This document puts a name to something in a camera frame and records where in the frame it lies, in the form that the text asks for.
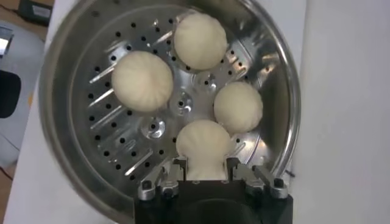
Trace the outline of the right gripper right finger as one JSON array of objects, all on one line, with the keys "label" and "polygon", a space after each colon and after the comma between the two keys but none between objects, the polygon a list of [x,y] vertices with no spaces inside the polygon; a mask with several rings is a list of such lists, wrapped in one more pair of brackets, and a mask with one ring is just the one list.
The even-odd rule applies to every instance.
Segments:
[{"label": "right gripper right finger", "polygon": [[225,166],[228,179],[230,181],[243,181],[247,194],[255,196],[265,191],[272,198],[288,198],[288,187],[283,179],[273,176],[265,166],[252,166],[250,168],[235,157],[226,158]]}]

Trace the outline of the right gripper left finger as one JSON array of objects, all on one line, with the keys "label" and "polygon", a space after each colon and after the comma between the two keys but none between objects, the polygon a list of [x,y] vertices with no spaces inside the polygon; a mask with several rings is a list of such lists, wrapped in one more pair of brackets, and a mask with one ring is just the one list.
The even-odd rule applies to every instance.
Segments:
[{"label": "right gripper left finger", "polygon": [[179,181],[186,180],[188,159],[184,156],[173,158],[166,164],[155,168],[138,186],[138,199],[151,201],[157,194],[171,199],[179,194]]}]

